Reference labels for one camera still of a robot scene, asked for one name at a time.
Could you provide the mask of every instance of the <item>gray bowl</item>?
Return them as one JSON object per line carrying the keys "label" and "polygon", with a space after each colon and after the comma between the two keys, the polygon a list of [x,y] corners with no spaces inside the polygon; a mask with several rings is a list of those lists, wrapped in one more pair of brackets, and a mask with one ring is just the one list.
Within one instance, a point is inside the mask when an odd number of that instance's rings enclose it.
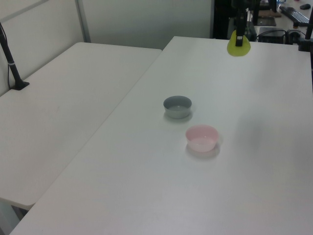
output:
{"label": "gray bowl", "polygon": [[191,104],[189,98],[180,95],[171,96],[163,103],[166,115],[175,119],[188,116]]}

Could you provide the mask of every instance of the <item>table top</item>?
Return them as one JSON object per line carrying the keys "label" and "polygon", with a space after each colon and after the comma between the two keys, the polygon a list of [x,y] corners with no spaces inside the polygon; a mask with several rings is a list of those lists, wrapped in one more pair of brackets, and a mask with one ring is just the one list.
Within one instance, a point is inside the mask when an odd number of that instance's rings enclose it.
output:
{"label": "table top", "polygon": [[77,43],[0,98],[0,200],[30,209],[160,50]]}
{"label": "table top", "polygon": [[[310,55],[227,43],[174,37],[12,235],[311,235]],[[191,116],[164,115],[172,95]],[[220,140],[198,154],[201,123]]]}

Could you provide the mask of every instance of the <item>pink bowl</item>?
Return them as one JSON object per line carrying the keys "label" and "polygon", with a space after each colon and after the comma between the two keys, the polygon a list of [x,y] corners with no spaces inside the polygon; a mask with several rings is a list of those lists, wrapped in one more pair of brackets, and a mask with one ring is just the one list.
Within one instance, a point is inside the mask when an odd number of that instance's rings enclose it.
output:
{"label": "pink bowl", "polygon": [[186,138],[191,149],[197,152],[208,152],[215,147],[219,133],[212,126],[196,125],[186,131]]}

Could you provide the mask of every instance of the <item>bowl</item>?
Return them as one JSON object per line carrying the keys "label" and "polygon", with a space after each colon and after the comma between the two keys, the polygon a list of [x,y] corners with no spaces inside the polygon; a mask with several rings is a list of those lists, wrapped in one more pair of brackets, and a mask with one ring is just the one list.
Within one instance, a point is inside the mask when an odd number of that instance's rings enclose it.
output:
{"label": "bowl", "polygon": [[187,117],[190,113],[191,104],[189,98],[181,95],[168,97],[163,102],[166,115],[175,119]]}
{"label": "bowl", "polygon": [[218,139],[218,131],[208,125],[195,125],[186,131],[188,146],[197,152],[208,152],[212,150]]}

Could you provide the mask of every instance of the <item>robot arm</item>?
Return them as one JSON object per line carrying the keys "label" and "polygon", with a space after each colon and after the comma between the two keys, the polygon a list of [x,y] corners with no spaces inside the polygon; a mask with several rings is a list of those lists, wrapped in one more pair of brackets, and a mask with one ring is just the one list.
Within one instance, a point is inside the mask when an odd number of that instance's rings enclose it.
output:
{"label": "robot arm", "polygon": [[242,47],[244,34],[246,30],[246,21],[248,16],[248,9],[255,6],[256,1],[260,0],[232,0],[232,7],[236,8],[236,46]]}

